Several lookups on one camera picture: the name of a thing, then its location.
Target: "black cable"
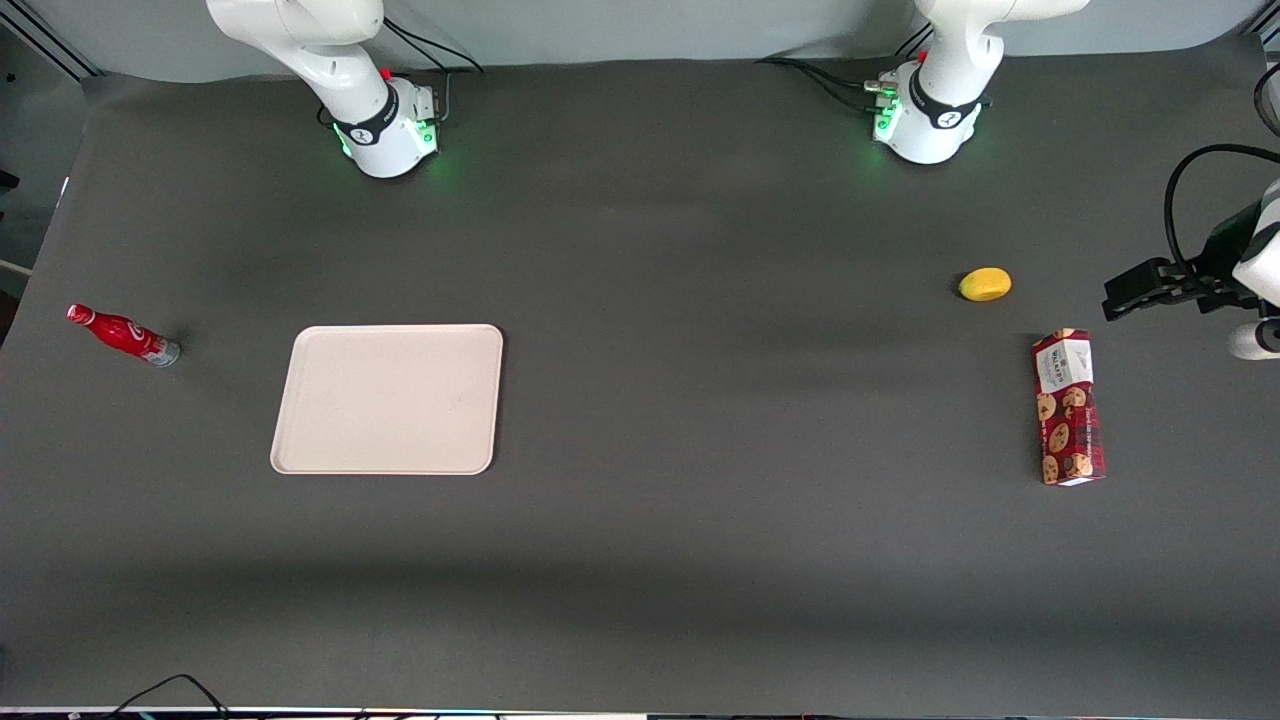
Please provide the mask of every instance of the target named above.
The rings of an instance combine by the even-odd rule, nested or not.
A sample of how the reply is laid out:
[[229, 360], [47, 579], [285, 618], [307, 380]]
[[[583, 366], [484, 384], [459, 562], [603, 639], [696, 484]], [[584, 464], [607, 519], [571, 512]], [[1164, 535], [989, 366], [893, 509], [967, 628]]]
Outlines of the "black cable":
[[1276, 72], [1280, 72], [1280, 63], [1271, 65], [1271, 68], [1268, 68], [1267, 72], [1262, 73], [1262, 77], [1258, 78], [1257, 85], [1253, 86], [1253, 111], [1258, 114], [1258, 119], [1262, 120], [1262, 124], [1267, 126], [1268, 131], [1280, 136], [1280, 126], [1276, 124], [1271, 113], [1267, 113], [1262, 104], [1262, 94], [1267, 88], [1267, 81], [1271, 79]]
[[1262, 160], [1270, 160], [1272, 163], [1280, 164], [1280, 152], [1272, 152], [1270, 150], [1263, 150], [1261, 147], [1253, 147], [1251, 145], [1236, 145], [1234, 142], [1220, 142], [1215, 145], [1206, 145], [1199, 150], [1192, 151], [1189, 155], [1183, 158], [1174, 172], [1169, 176], [1169, 184], [1165, 186], [1165, 240], [1169, 241], [1169, 252], [1174, 256], [1174, 264], [1178, 265], [1178, 270], [1196, 287], [1196, 290], [1204, 293], [1206, 297], [1211, 297], [1216, 291], [1208, 286], [1201, 277], [1192, 272], [1190, 264], [1187, 258], [1183, 256], [1183, 250], [1178, 245], [1178, 233], [1174, 231], [1174, 191], [1178, 190], [1178, 181], [1183, 177], [1183, 172], [1197, 158], [1202, 155], [1208, 155], [1210, 152], [1235, 152], [1238, 155], [1249, 155], [1251, 158], [1260, 158]]
[[924, 33], [924, 37], [922, 37], [919, 42], [916, 42], [914, 46], [911, 46], [910, 50], [906, 51], [906, 56], [910, 58], [911, 55], [915, 55], [915, 51], [919, 50], [920, 46], [923, 46], [924, 42], [928, 38], [931, 38], [931, 37], [933, 37], [933, 28], [932, 27], [929, 28], [929, 32]]
[[933, 23], [924, 23], [924, 26], [922, 26], [920, 29], [915, 31], [915, 33], [911, 35], [911, 37], [908, 37], [906, 40], [902, 41], [901, 45], [897, 46], [897, 50], [893, 51], [893, 55], [895, 56], [901, 55], [902, 50], [905, 50], [908, 45], [910, 45], [911, 42], [915, 42], [915, 38], [920, 37], [922, 32], [924, 32], [927, 29], [931, 29], [932, 27], [933, 27]]
[[67, 65], [64, 65], [61, 60], [59, 60], [52, 53], [49, 51], [49, 49], [46, 49], [45, 46], [42, 46], [40, 42], [37, 42], [36, 38], [32, 37], [31, 33], [28, 33], [26, 29], [23, 29], [22, 26], [19, 26], [18, 23], [13, 22], [13, 19], [9, 15], [6, 15], [4, 13], [0, 13], [0, 19], [4, 19], [5, 24], [8, 24], [13, 29], [18, 31], [19, 35], [22, 35], [23, 37], [26, 37], [27, 42], [29, 42], [32, 47], [38, 49], [40, 54], [44, 55], [45, 58], [47, 58], [50, 63], [52, 63], [52, 64], [58, 65], [59, 68], [61, 68], [63, 72], [67, 73], [68, 76], [70, 76], [70, 78], [73, 81], [79, 82], [79, 76], [77, 76], [74, 72], [72, 72], [70, 68], [68, 68]]
[[396, 26], [388, 24], [387, 29], [392, 31], [392, 33], [396, 35], [396, 37], [403, 40], [406, 45], [408, 45], [413, 50], [417, 50], [417, 53], [420, 55], [422, 55], [424, 58], [426, 58], [428, 60], [430, 60], [431, 64], [434, 64], [436, 68], [439, 68], [442, 73], [449, 72], [448, 68], [445, 68], [439, 60], [435, 59], [435, 55], [431, 55], [426, 50], [422, 50], [421, 47], [419, 47], [412, 40], [410, 40], [407, 36], [404, 36], [404, 33], [402, 33], [399, 29], [397, 29]]
[[817, 73], [826, 78], [832, 85], [838, 85], [840, 87], [847, 87], [851, 90], [861, 90], [863, 83], [847, 78], [842, 78], [836, 74], [831, 74], [827, 70], [814, 65], [813, 63], [805, 63], [804, 60], [796, 60], [795, 58], [783, 58], [781, 55], [769, 55], [768, 58], [760, 58], [756, 63], [763, 63], [765, 65], [785, 65], [788, 68], [796, 68], [799, 70], [808, 70], [810, 73]]
[[837, 92], [835, 87], [831, 87], [829, 85], [827, 85], [826, 82], [823, 82], [823, 77], [824, 76], [827, 76], [827, 77], [836, 77], [836, 76], [832, 76], [831, 73], [827, 73], [826, 70], [822, 70], [819, 68], [814, 68], [813, 65], [809, 65], [809, 63], [801, 63], [799, 60], [794, 60], [794, 61], [783, 61], [783, 60], [790, 60], [790, 58], [762, 58], [762, 59], [756, 60], [756, 63], [763, 63], [765, 65], [780, 65], [780, 67], [785, 67], [785, 68], [795, 68], [795, 69], [800, 70], [804, 74], [804, 77], [814, 81], [815, 83], [818, 83], [818, 86], [822, 87], [823, 92], [826, 92], [827, 95], [832, 96], [841, 105], [844, 105], [844, 106], [846, 106], [846, 108], [849, 108], [851, 110], [858, 110], [858, 111], [874, 110], [874, 108], [872, 108], [870, 105], [859, 105], [858, 102], [854, 102], [854, 101], [849, 100], [847, 97], [845, 97], [844, 95], [841, 95], [840, 92]]
[[97, 73], [93, 72], [93, 68], [88, 67], [88, 64], [84, 60], [81, 60], [79, 56], [76, 53], [72, 53], [70, 47], [63, 45], [63, 41], [58, 40], [58, 36], [54, 35], [52, 32], [50, 32], [49, 28], [46, 28], [44, 23], [41, 23], [36, 18], [31, 17], [31, 13], [28, 13], [27, 10], [24, 10], [20, 3], [9, 3], [9, 5], [13, 6], [14, 10], [18, 10], [19, 13], [22, 13], [22, 17], [27, 18], [27, 22], [29, 22], [31, 24], [38, 27], [40, 31], [44, 32], [49, 37], [49, 40], [54, 41], [54, 45], [61, 47], [63, 53], [67, 53], [68, 58], [70, 58], [72, 60], [76, 60], [77, 65], [84, 68], [84, 72], [88, 73], [88, 77], [97, 77]]
[[448, 53], [451, 55], [457, 55], [458, 58], [462, 58], [467, 63], [471, 63], [471, 67], [474, 67], [476, 70], [479, 70], [481, 73], [484, 72], [484, 68], [480, 67], [480, 63], [476, 63], [475, 59], [471, 55], [467, 55], [466, 53], [460, 53], [460, 51], [457, 51], [457, 50], [454, 50], [454, 49], [452, 49], [452, 47], [449, 47], [447, 45], [440, 45], [439, 42], [435, 42], [434, 40], [428, 40], [428, 38], [422, 37], [421, 35], [415, 35], [415, 33], [404, 29], [403, 26], [399, 26], [399, 24], [396, 24], [394, 22], [392, 22], [390, 18], [387, 18], [383, 22], [384, 22], [384, 24], [387, 27], [394, 28], [396, 31], [399, 31], [399, 32], [402, 32], [402, 33], [412, 37], [413, 40], [425, 42], [425, 44], [430, 45], [431, 47], [436, 47], [439, 50], [444, 50], [445, 53]]
[[106, 717], [115, 717], [115, 716], [118, 716], [122, 711], [124, 711], [125, 707], [133, 705], [140, 697], [142, 697], [142, 696], [145, 696], [145, 694], [147, 694], [150, 692], [157, 691], [157, 689], [168, 685], [169, 683], [172, 683], [174, 680], [187, 680], [192, 685], [196, 685], [196, 689], [198, 689], [206, 698], [209, 698], [209, 702], [214, 706], [214, 710], [218, 711], [218, 716], [221, 717], [221, 720], [227, 720], [228, 719], [228, 715], [229, 715], [230, 711], [227, 708], [225, 705], [223, 705], [223, 701], [218, 700], [214, 696], [214, 693], [209, 692], [209, 688], [206, 688], [205, 685], [200, 684], [200, 680], [192, 678], [191, 675], [188, 675], [186, 673], [178, 673], [177, 675], [172, 675], [169, 678], [165, 678], [164, 680], [160, 680], [159, 683], [151, 685], [150, 688], [147, 688], [147, 689], [145, 689], [145, 691], [142, 691], [140, 693], [134, 693], [129, 700], [122, 702], [119, 705], [119, 707], [116, 707], [115, 710], [108, 712]]

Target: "white tray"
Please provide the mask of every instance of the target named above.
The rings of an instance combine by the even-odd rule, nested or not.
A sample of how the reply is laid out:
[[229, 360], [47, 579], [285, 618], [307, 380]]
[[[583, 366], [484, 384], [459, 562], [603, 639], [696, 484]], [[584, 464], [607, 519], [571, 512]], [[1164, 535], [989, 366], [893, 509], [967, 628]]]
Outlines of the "white tray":
[[502, 332], [320, 325], [293, 341], [271, 466], [284, 474], [475, 475], [493, 460]]

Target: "green led light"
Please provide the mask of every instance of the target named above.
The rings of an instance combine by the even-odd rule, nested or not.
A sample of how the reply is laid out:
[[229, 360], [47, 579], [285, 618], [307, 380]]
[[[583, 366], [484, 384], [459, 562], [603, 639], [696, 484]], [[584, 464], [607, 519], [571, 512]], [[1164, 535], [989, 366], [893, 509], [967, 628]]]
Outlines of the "green led light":
[[347, 138], [342, 136], [342, 131], [338, 129], [338, 124], [334, 123], [333, 133], [338, 136], [338, 142], [342, 143], [342, 154], [351, 158], [351, 147], [347, 146]]
[[902, 101], [895, 97], [890, 101], [887, 108], [881, 109], [879, 119], [876, 120], [876, 129], [872, 131], [872, 137], [879, 142], [888, 142], [888, 138], [893, 136], [893, 129], [897, 127], [897, 119], [901, 117]]

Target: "bottle cap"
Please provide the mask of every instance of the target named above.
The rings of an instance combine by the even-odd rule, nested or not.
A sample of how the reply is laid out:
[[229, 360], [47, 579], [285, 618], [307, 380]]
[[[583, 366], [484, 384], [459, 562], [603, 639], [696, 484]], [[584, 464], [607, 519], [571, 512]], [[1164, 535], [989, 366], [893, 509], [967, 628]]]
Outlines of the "bottle cap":
[[67, 319], [76, 323], [77, 325], [87, 325], [92, 323], [93, 318], [96, 316], [97, 313], [78, 302], [67, 309]]

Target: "gray wall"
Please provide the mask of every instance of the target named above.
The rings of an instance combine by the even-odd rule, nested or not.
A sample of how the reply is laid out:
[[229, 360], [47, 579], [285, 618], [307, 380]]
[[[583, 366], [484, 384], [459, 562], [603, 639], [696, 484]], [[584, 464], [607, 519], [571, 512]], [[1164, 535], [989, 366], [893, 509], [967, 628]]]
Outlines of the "gray wall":
[[[280, 73], [221, 36], [202, 0], [28, 0], [106, 70], [178, 82]], [[1093, 0], [1075, 15], [1002, 27], [1010, 54], [1172, 50], [1217, 37], [1265, 0]], [[452, 38], [481, 63], [758, 58], [891, 53], [909, 0], [387, 0], [402, 24]], [[424, 60], [384, 32], [370, 50], [393, 67]]]

